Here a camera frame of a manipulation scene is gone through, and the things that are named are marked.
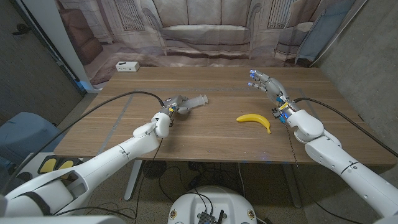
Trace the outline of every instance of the cable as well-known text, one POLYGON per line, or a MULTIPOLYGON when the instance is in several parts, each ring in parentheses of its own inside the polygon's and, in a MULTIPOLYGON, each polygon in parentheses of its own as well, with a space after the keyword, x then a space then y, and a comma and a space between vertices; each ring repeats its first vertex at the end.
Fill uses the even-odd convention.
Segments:
POLYGON ((110 213, 115 213, 115 214, 118 214, 118 215, 122 215, 122 216, 124 216, 124 217, 126 217, 126 218, 129 218, 129 219, 131 219, 131 220, 135 220, 135 219, 136 219, 136 218, 133 218, 133 217, 131 217, 131 216, 129 216, 129 215, 123 214, 123 213, 118 212, 118 211, 115 211, 115 210, 110 210, 110 209, 107 209, 107 208, 101 208, 101 207, 95 207, 95 206, 74 208, 74 209, 71 209, 71 210, 67 210, 67 211, 58 213, 58 214, 56 214, 55 216, 60 216, 60 215, 63 215, 63 214, 65 214, 65 213, 68 213, 68 212, 73 212, 73 211, 82 210, 82 209, 88 209, 88 208, 98 209, 98 210, 104 210, 104 211, 107 211, 107 212, 110 212, 110 213))
POLYGON ((342 219, 342 220, 346 220, 346 221, 348 221, 348 222, 352 222, 352 223, 356 223, 356 224, 363 224, 363 223, 360 223, 360 222, 357 222, 357 221, 354 221, 354 220, 350 220, 350 219, 348 219, 348 218, 344 218, 344 217, 341 217, 341 216, 339 216, 339 215, 336 215, 336 214, 334 214, 334 213, 329 212, 327 209, 323 208, 323 207, 310 195, 310 192, 307 190, 306 186, 305 186, 304 183, 301 181, 301 171, 300 171, 300 169, 299 169, 299 164, 297 163, 296 154, 294 153, 293 144, 292 144, 292 139, 291 139, 291 137, 290 137, 290 131, 289 131, 289 129, 287 128, 287 125, 286 125, 286 124, 285 124, 285 128, 286 128, 286 131, 287 131, 287 135, 289 136, 290 147, 292 148, 294 161, 295 161, 296 166, 297 166, 297 171, 298 171, 298 176, 299 176, 299 177, 298 177, 298 182, 300 182, 301 185, 303 186, 305 193, 312 199, 312 201, 314 201, 314 202, 316 203, 316 205, 318 205, 320 208, 322 208, 323 211, 329 213, 330 215, 333 215, 334 217, 340 218, 340 219, 342 219))
POLYGON ((195 189, 195 191, 197 192, 197 194, 199 195, 199 197, 200 197, 200 199, 201 199, 201 201, 205 204, 205 213, 207 214, 207 206, 206 206, 206 203, 205 203, 205 201, 204 201, 204 199, 200 196, 200 194, 199 194, 199 192, 198 192, 198 190, 197 190, 197 188, 196 187, 194 187, 194 189, 195 189))
POLYGON ((358 128, 360 131, 362 131, 364 134, 366 134, 367 136, 369 136, 371 139, 373 139, 375 142, 377 142, 379 145, 381 145, 384 149, 387 149, 391 154, 393 154, 394 156, 398 157, 398 153, 396 153, 394 150, 392 150, 390 147, 386 146, 383 142, 381 142, 380 140, 378 140, 376 137, 374 137, 371 133, 367 132, 365 129, 363 129, 361 126, 359 126, 358 124, 356 124, 354 121, 352 121, 351 119, 349 119, 347 116, 345 116, 342 112, 332 108, 331 106, 322 103, 321 101, 318 100, 314 100, 311 98, 307 98, 307 97, 301 97, 301 98, 297 98, 295 100, 293 100, 295 103, 302 101, 302 100, 308 100, 308 101, 312 101, 314 103, 318 103, 319 105, 322 105, 328 109, 331 109, 332 111, 336 112, 338 115, 340 115, 341 117, 343 117, 345 120, 347 120, 348 122, 350 122, 353 126, 355 126, 355 128, 358 128))
POLYGON ((210 215, 213 214, 213 203, 211 202, 211 200, 210 200, 206 195, 199 194, 199 193, 195 193, 195 192, 187 192, 187 193, 185 193, 184 195, 186 195, 186 194, 197 194, 197 195, 199 195, 199 196, 204 196, 205 198, 207 198, 207 200, 209 200, 210 205, 211 205, 211 212, 210 212, 210 215))
POLYGON ((188 189, 185 187, 184 183, 182 182, 181 169, 180 169, 179 167, 177 167, 177 166, 168 167, 168 168, 164 171, 164 173, 159 177, 158 183, 159 183, 159 188, 160 188, 160 190, 163 192, 163 194, 164 194, 172 203, 174 203, 173 199, 171 199, 171 198, 166 194, 166 192, 163 190, 162 184, 160 183, 160 180, 161 180, 161 178, 163 177, 163 175, 166 173, 167 170, 173 169, 173 168, 178 169, 178 173, 180 174, 181 184, 183 185, 183 187, 185 188, 185 190, 188 190, 188 189))
POLYGON ((43 151, 43 149, 45 149, 52 141, 54 141, 54 140, 56 140, 62 133, 64 133, 66 130, 68 130, 69 128, 71 128, 74 124, 76 124, 77 122, 79 122, 81 119, 83 119, 85 116, 87 116, 87 115, 89 115, 91 112, 93 112, 94 110, 97 110, 99 107, 101 107, 101 106, 103 106, 103 105, 105 105, 105 104, 107 104, 107 103, 109 103, 109 102, 111 102, 111 101, 114 101, 114 100, 116 100, 116 99, 118 99, 118 98, 120 98, 120 97, 124 97, 124 96, 127 96, 127 95, 131 95, 131 94, 136 94, 136 93, 138 93, 138 94, 146 94, 146 95, 150 95, 150 96, 153 96, 153 97, 155 97, 155 98, 157 98, 157 100, 159 101, 159 103, 160 103, 160 105, 161 106, 164 106, 164 103, 163 103, 163 101, 162 101, 162 99, 160 99, 157 95, 155 95, 155 94, 153 94, 153 93, 148 93, 148 92, 145 92, 145 91, 130 91, 130 92, 127 92, 127 93, 123 93, 123 94, 120 94, 120 95, 118 95, 118 96, 115 96, 115 97, 113 97, 113 98, 111 98, 111 99, 108 99, 108 100, 106 100, 106 101, 104 101, 104 102, 102 102, 102 103, 100 103, 100 104, 98 104, 98 105, 96 105, 95 107, 93 107, 92 109, 90 109, 89 111, 87 111, 85 114, 83 114, 83 115, 81 115, 78 119, 76 119, 74 122, 72 122, 72 123, 70 123, 66 128, 64 128, 64 129, 62 129, 58 134, 56 134, 51 140, 49 140, 44 146, 42 146, 39 150, 37 150, 37 151, 35 151, 31 156, 29 156, 13 173, 12 173, 12 175, 10 176, 10 178, 8 179, 8 181, 7 181, 7 183, 4 185, 4 187, 2 188, 2 190, 1 190, 1 193, 0 194, 2 194, 2 195, 5 195, 6 194, 6 191, 7 191, 7 189, 8 189, 8 187, 9 187, 9 185, 11 184, 11 182, 16 178, 16 176, 17 176, 17 174, 39 153, 39 152, 41 152, 41 151, 43 151))
POLYGON ((238 171, 239 171, 239 176, 241 177, 241 182, 242 182, 242 188, 243 188, 243 197, 246 198, 246 194, 244 193, 244 184, 243 184, 243 178, 242 178, 242 174, 241 174, 241 163, 238 163, 238 171))
MULTIPOLYGON (((155 157, 156 157, 157 153, 159 152, 160 147, 162 146, 162 142, 163 142, 163 139, 160 140, 159 147, 157 148, 156 153, 155 153, 154 157, 152 158, 152 161, 151 161, 150 164, 149 164, 149 167, 148 167, 148 169, 147 169, 147 172, 148 172, 148 170, 150 170, 150 167, 151 167, 151 165, 153 164, 153 162, 154 162, 154 160, 155 160, 155 157)), ((141 187, 142 187, 142 183, 144 183, 144 179, 145 179, 145 175, 143 175, 142 180, 141 180, 141 184, 139 185, 138 196, 137 196, 136 212, 135 212, 135 214, 136 214, 136 219, 137 219, 137 217, 138 217, 138 202, 139 202, 139 195, 141 194, 141 187)))
POLYGON ((261 223, 267 224, 266 222, 262 221, 259 217, 256 217, 256 218, 257 218, 257 220, 259 220, 261 223))
MULTIPOLYGON (((118 206, 116 203, 114 203, 114 202, 102 203, 101 205, 97 205, 96 207, 100 207, 100 206, 102 206, 102 205, 107 205, 107 204, 113 204, 113 205, 115 205, 115 206, 116 206, 116 210, 118 211, 119 206, 118 206)), ((95 210, 95 208, 93 208, 93 209, 91 209, 90 211, 88 211, 88 212, 86 213, 86 215, 90 214, 93 210, 95 210)))

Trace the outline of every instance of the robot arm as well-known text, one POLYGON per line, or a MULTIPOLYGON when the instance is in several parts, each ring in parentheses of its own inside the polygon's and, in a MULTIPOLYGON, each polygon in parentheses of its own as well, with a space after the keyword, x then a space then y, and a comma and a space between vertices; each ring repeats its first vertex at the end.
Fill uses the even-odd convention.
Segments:
POLYGON ((272 109, 275 118, 292 128, 297 127, 294 135, 305 144, 311 159, 338 174, 381 217, 398 213, 398 189, 344 151, 339 140, 324 129, 321 121, 290 100, 276 79, 256 70, 250 71, 250 77, 259 84, 249 83, 249 86, 266 92, 277 105, 272 109))
POLYGON ((75 167, 40 175, 5 196, 5 217, 56 215, 78 208, 92 191, 129 161, 159 147, 157 138, 166 138, 172 115, 187 114, 192 108, 207 103, 206 96, 191 100, 184 96, 167 99, 165 106, 150 123, 138 127, 133 137, 75 167), (64 177, 74 181, 66 184, 64 177))

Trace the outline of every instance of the table top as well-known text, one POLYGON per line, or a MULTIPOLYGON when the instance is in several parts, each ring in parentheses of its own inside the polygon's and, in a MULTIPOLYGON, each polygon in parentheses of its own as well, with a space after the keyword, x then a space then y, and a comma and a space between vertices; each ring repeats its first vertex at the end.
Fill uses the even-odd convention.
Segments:
MULTIPOLYGON (((347 115, 373 133, 357 112, 318 68, 256 68, 278 79, 291 99, 309 97, 347 115)), ((174 126, 162 142, 156 160, 294 163, 285 126, 274 119, 275 107, 265 93, 247 86, 249 68, 159 68, 141 67, 138 72, 116 72, 87 110, 121 93, 148 91, 167 99, 174 95, 194 98, 206 95, 209 104, 188 115, 174 114, 174 126), (259 123, 238 123, 238 116, 256 113, 271 124, 272 134, 259 123)), ((345 121, 335 112, 301 101, 301 109, 320 119, 343 149, 366 165, 393 165, 393 155, 345 121)), ((129 139, 139 126, 150 122, 160 110, 159 102, 147 95, 124 96, 92 112, 67 133, 54 153, 65 157, 94 157, 129 139)), ((297 161, 314 164, 304 145, 289 128, 297 161)), ((152 159, 155 151, 138 159, 152 159)))

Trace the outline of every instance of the yellow banana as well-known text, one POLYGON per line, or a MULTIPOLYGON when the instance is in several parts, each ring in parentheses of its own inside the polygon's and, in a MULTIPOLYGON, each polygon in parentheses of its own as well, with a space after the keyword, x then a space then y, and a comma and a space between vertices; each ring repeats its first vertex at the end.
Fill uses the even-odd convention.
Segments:
POLYGON ((246 121, 255 121, 258 122, 260 124, 262 124, 264 127, 266 127, 268 134, 271 133, 271 130, 269 129, 270 124, 269 121, 267 120, 267 118, 258 115, 258 114, 245 114, 242 115, 238 118, 236 118, 237 122, 246 122, 246 121))

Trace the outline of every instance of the power strip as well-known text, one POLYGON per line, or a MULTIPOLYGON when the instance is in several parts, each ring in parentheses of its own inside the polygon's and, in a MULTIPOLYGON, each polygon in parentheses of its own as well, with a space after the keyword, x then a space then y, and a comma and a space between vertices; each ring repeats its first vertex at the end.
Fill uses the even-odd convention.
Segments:
POLYGON ((116 64, 118 72, 136 72, 138 71, 138 68, 138 62, 118 62, 116 64))

